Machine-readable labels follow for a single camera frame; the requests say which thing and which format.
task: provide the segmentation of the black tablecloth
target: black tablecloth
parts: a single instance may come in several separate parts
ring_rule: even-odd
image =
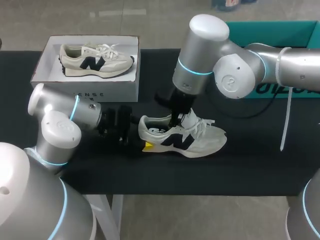
[[[40,54],[0,52],[0,142],[20,148],[36,143],[38,123],[27,107],[30,79]],[[141,51],[139,102],[128,103],[134,115],[169,113],[153,98],[159,87],[170,84],[178,55],[178,49]],[[217,108],[244,116],[263,109],[270,100],[231,100],[212,87],[208,90],[210,94],[199,96],[193,109],[202,118],[216,120],[227,132],[227,144],[218,153],[189,159],[174,153],[131,152],[84,134],[63,178],[82,194],[297,195],[320,166],[320,100],[292,100],[286,143],[280,152],[286,99],[276,99],[258,117],[235,119]]]

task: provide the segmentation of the shoe sole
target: shoe sole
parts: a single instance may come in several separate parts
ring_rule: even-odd
[[[191,151],[175,148],[174,146],[162,146],[162,145],[148,146],[148,147],[145,147],[142,151],[145,153],[177,152],[187,158],[194,159],[194,158],[202,158],[218,152],[226,144],[226,142],[227,142],[227,138],[225,138],[225,140],[223,141],[223,144],[219,148],[211,149],[210,151],[205,151],[205,152],[191,152]]]
[[[95,71],[91,69],[80,70],[80,69],[66,68],[65,76],[66,77],[84,77],[84,76],[95,75],[102,79],[109,79],[109,78],[114,78],[116,76],[119,76],[120,74],[123,74],[124,72],[128,71],[131,67],[132,66],[120,71],[113,71],[113,72],[101,72],[101,71]]]

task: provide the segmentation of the gray floor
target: gray floor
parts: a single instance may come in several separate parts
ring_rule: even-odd
[[[4,50],[42,50],[50,35],[139,35],[142,48],[179,48],[189,20],[320,20],[319,0],[258,0],[216,12],[211,0],[0,0]]]
[[[211,0],[0,0],[3,50],[42,50],[51,35],[139,35],[142,48],[179,48],[188,21],[320,20],[320,0],[258,0],[216,12]],[[124,199],[123,240],[285,240],[285,197]]]

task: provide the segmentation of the white sneaker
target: white sneaker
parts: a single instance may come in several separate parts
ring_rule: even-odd
[[[63,73],[67,77],[96,75],[104,79],[123,74],[131,68],[135,59],[114,50],[115,45],[61,45],[59,59]]]
[[[227,142],[225,131],[213,120],[201,119],[191,109],[181,115],[181,125],[169,128],[171,115],[163,118],[143,116],[138,132],[146,141],[143,152],[178,152],[187,158],[200,158],[219,151]]]

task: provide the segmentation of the shoe box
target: shoe box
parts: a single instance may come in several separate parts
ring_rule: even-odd
[[[115,50],[134,57],[132,67],[112,78],[96,75],[65,76],[59,60],[61,45],[117,44]],[[139,93],[140,45],[138,36],[54,35],[51,36],[34,70],[31,85],[46,84],[57,90],[95,102],[137,102]]]

